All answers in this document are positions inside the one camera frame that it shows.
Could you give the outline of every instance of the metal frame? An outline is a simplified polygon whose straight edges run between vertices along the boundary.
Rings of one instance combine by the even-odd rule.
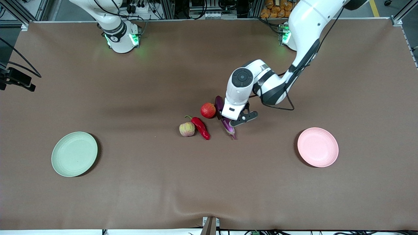
[[[15,0],[0,0],[0,4],[26,27],[29,25],[29,22],[36,20],[25,7]]]
[[[418,0],[410,0],[395,16],[390,19],[393,26],[401,26],[402,19],[407,15],[414,7],[418,5]]]
[[[174,2],[171,0],[161,0],[161,7],[163,8],[164,18],[166,20],[174,19]]]

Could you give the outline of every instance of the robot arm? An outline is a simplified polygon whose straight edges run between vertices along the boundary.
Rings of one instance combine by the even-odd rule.
[[[122,0],[70,0],[89,13],[104,31],[109,46],[118,53],[127,53],[139,45],[138,26],[122,20],[117,8]]]
[[[306,66],[315,58],[319,49],[319,37],[332,17],[344,6],[354,10],[368,0],[301,0],[289,17],[292,33],[289,44],[296,48],[296,58],[280,77],[262,60],[250,61],[236,69],[228,81],[222,116],[232,119],[237,126],[257,115],[246,115],[246,107],[251,92],[260,97],[265,105],[276,105],[283,101],[290,88]]]

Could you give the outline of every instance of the floor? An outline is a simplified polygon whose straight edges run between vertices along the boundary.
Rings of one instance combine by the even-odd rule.
[[[92,18],[80,7],[74,5],[69,0],[52,0],[53,7],[51,12],[47,15],[48,20],[53,21],[91,21]],[[370,3],[365,4],[361,8],[349,11],[345,10],[342,14],[342,18],[363,18],[363,17],[388,17],[395,15],[408,0],[393,0],[389,6],[384,6],[385,0],[371,0]],[[411,47],[418,46],[418,7],[413,9],[403,19],[403,28],[408,38]],[[0,30],[0,36],[7,39],[11,44],[14,44],[20,29],[16,28],[2,28]],[[4,48],[5,45],[1,45],[0,61],[7,61],[11,54],[11,49]],[[414,56],[418,59],[418,50],[414,52]]]
[[[20,33],[20,28],[1,28],[0,27],[0,37],[3,38],[6,42],[10,43],[12,46],[15,45],[16,40],[19,36],[19,33]],[[11,54],[12,54],[12,49],[0,41],[0,62],[6,65]]]

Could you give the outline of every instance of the green plate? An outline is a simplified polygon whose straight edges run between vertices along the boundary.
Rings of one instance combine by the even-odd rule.
[[[73,132],[64,136],[52,151],[52,167],[65,177],[74,177],[86,172],[97,157],[97,142],[85,132]]]

